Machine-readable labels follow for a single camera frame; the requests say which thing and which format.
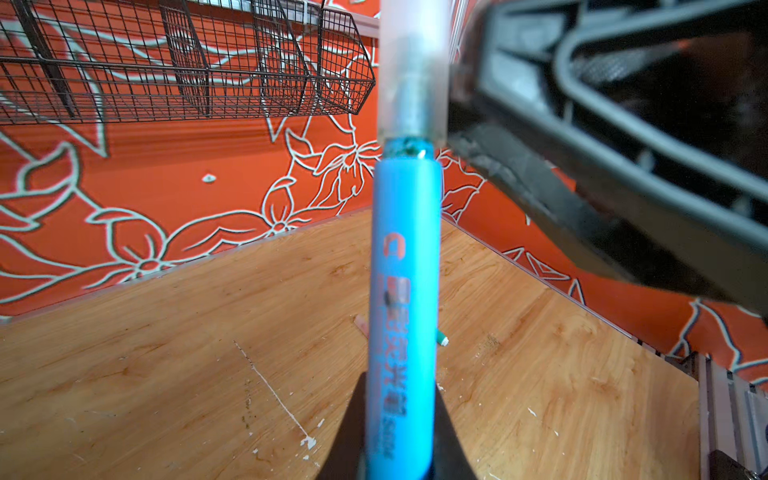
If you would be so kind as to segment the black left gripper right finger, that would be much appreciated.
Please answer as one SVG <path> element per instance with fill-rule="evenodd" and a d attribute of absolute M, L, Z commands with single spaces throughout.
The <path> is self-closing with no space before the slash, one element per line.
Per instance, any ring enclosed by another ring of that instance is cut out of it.
<path fill-rule="evenodd" d="M 431 478 L 476 480 L 438 387 L 435 388 L 434 446 Z"/>

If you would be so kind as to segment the clear pen cap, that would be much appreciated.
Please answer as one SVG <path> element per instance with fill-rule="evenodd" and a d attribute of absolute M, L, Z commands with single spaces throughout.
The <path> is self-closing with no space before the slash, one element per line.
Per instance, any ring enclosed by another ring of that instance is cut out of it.
<path fill-rule="evenodd" d="M 421 138 L 440 146 L 447 135 L 452 3 L 380 6 L 378 140 Z"/>

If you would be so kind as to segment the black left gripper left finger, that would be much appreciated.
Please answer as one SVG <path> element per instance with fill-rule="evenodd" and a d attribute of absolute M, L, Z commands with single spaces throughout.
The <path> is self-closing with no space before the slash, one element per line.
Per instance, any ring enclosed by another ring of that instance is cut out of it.
<path fill-rule="evenodd" d="M 317 480 L 365 478 L 365 409 L 366 372 L 362 372 Z"/>

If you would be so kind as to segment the red pen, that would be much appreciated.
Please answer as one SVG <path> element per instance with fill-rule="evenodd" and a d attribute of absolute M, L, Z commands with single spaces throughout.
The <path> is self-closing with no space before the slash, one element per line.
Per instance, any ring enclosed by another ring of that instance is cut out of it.
<path fill-rule="evenodd" d="M 369 322 L 368 319 L 363 315 L 356 315 L 353 319 L 353 324 L 356 326 L 356 328 L 362 333 L 362 335 L 368 339 L 369 338 Z"/>

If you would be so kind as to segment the blue pen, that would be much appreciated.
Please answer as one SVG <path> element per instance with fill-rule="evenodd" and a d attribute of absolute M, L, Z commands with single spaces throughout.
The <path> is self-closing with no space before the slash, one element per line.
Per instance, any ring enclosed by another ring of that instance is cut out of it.
<path fill-rule="evenodd" d="M 433 472 L 441 188 L 429 141 L 386 141 L 374 182 L 368 479 L 428 479 Z"/>

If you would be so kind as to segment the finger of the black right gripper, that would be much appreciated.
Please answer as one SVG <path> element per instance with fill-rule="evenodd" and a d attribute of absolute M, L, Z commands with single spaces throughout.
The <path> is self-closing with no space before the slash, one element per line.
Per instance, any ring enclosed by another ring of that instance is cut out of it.
<path fill-rule="evenodd" d="M 451 149 L 579 268 L 767 311 L 767 5 L 487 1 Z"/>

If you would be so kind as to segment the green pen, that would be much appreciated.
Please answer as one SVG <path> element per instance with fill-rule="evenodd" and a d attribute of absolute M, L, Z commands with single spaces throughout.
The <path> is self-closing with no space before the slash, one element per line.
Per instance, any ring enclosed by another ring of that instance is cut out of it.
<path fill-rule="evenodd" d="M 436 330 L 436 342 L 439 346 L 445 347 L 449 344 L 449 338 L 439 329 Z"/>

